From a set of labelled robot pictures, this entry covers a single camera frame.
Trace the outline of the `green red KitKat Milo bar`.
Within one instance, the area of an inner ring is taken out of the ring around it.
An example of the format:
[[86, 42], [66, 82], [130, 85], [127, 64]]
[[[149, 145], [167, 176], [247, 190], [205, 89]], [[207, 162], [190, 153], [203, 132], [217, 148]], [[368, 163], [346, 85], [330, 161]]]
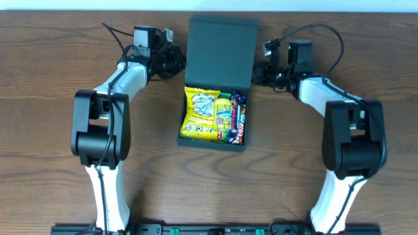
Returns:
[[238, 132], [232, 139], [233, 144], [242, 145], [244, 140], [244, 124], [246, 120], [246, 105], [243, 104], [240, 107], [240, 113], [238, 115]]

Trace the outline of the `yellow Mentos gum bottle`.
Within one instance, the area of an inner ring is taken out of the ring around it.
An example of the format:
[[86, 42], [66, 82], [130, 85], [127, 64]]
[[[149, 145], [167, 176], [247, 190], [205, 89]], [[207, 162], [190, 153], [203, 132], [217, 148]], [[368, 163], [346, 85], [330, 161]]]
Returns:
[[228, 131], [231, 126], [231, 105], [227, 98], [218, 98], [214, 103], [214, 129]]

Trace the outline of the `blue Oreo cookie pack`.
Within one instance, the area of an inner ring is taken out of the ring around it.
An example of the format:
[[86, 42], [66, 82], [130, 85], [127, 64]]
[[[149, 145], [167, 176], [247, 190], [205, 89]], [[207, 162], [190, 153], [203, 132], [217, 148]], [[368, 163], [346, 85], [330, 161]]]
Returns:
[[235, 144], [235, 137], [228, 137], [227, 138], [227, 143], [228, 144]]

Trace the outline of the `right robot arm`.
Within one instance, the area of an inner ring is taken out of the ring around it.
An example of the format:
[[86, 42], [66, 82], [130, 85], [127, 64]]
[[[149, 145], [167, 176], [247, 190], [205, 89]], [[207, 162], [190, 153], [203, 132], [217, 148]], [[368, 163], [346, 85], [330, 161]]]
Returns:
[[380, 234], [380, 227], [346, 224], [346, 217], [361, 187], [383, 167], [387, 147], [383, 107], [334, 85], [316, 73], [313, 43], [292, 40], [288, 59], [280, 66], [280, 39], [263, 44], [269, 60], [254, 66], [253, 83], [288, 92], [324, 117], [321, 155], [327, 169], [321, 194], [304, 224], [277, 219], [272, 234]]

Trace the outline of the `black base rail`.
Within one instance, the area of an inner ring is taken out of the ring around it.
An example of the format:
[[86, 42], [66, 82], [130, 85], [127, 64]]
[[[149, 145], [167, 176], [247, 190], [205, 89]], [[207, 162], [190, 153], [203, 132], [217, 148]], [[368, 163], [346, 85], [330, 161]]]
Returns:
[[[101, 228], [94, 225], [56, 225], [51, 227], [51, 235], [70, 234], [105, 234]], [[108, 231], [108, 234], [130, 235], [291, 235], [291, 234], [324, 234], [314, 232], [312, 228], [301, 224], [278, 223], [269, 226], [186, 226], [186, 225], [161, 225], [141, 224], [131, 225], [125, 230], [117, 232]], [[380, 235], [381, 229], [377, 225], [346, 225], [346, 229], [339, 233], [343, 235]]]

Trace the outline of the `yellow Hacks candy bag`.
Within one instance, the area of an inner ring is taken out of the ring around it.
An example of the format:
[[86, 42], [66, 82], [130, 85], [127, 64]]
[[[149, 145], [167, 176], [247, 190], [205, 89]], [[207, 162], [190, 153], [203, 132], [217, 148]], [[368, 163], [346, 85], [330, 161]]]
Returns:
[[180, 129], [180, 137], [202, 141], [216, 141], [214, 104], [220, 90], [185, 87], [187, 108]]

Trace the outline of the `purple Dairy Milk bar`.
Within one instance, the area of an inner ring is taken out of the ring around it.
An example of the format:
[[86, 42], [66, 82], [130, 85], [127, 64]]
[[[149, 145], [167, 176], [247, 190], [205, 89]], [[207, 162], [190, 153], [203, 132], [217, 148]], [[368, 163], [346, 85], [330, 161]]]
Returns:
[[238, 117], [240, 114], [241, 95], [234, 92], [231, 95], [231, 124], [229, 137], [232, 138], [238, 134]]

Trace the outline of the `green Haribo gummy bag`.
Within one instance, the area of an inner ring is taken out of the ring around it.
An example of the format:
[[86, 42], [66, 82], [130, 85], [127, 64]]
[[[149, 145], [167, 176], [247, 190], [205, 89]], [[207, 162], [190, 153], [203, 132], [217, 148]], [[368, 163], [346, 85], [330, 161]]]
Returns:
[[[231, 99], [231, 95], [228, 93], [220, 93], [218, 98], [227, 98], [227, 99]], [[227, 139], [228, 136], [228, 131], [218, 131], [218, 140], [219, 141], [225, 141]]]

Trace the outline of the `dark green box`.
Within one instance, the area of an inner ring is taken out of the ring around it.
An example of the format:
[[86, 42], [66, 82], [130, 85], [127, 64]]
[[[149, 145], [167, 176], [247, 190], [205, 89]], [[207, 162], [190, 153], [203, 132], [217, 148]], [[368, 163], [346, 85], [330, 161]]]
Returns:
[[259, 22], [193, 15], [189, 19], [184, 86], [239, 92], [249, 108]]

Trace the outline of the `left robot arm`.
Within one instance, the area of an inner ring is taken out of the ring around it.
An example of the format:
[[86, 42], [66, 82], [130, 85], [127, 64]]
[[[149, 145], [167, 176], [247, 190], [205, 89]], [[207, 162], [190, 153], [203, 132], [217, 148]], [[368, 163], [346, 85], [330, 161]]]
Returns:
[[91, 234], [131, 233], [123, 166], [131, 146], [130, 103], [153, 76], [167, 80], [185, 69], [185, 56], [170, 29], [136, 25], [133, 41], [120, 44], [115, 72], [74, 96], [71, 151], [92, 182], [97, 220]]

